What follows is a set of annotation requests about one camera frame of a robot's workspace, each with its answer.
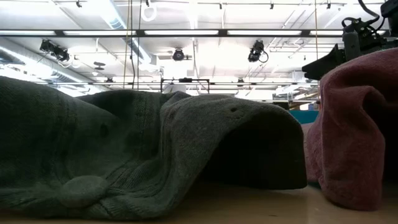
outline pink fabric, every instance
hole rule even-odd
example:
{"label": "pink fabric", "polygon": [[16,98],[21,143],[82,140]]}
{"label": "pink fabric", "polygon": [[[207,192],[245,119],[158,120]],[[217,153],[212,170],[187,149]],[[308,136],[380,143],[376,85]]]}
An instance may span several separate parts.
{"label": "pink fabric", "polygon": [[385,152],[398,150],[386,149],[386,136],[398,138],[398,49],[335,68],[322,78],[320,90],[322,110],[305,127],[307,177],[338,205],[376,210]]}

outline ceiling light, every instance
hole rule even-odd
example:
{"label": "ceiling light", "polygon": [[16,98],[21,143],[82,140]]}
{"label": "ceiling light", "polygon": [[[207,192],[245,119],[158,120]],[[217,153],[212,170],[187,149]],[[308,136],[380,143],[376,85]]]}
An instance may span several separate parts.
{"label": "ceiling light", "polygon": [[311,31],[310,35],[343,35],[342,30],[318,30]]}
{"label": "ceiling light", "polygon": [[145,30],[146,35],[217,35],[218,30]]}
{"label": "ceiling light", "polygon": [[65,35],[135,35],[136,31],[126,30],[68,30],[63,31]]}
{"label": "ceiling light", "polygon": [[228,35],[300,35],[301,30],[229,30]]}
{"label": "ceiling light", "polygon": [[55,35],[51,30],[0,30],[0,35]]}

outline gray knit hat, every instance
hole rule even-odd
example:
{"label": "gray knit hat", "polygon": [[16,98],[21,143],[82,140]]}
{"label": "gray knit hat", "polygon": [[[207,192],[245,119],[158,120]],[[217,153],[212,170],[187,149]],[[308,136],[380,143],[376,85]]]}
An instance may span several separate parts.
{"label": "gray knit hat", "polygon": [[72,98],[0,77],[0,210],[160,217],[199,176],[306,186],[300,125],[282,108],[228,96],[120,90]]}

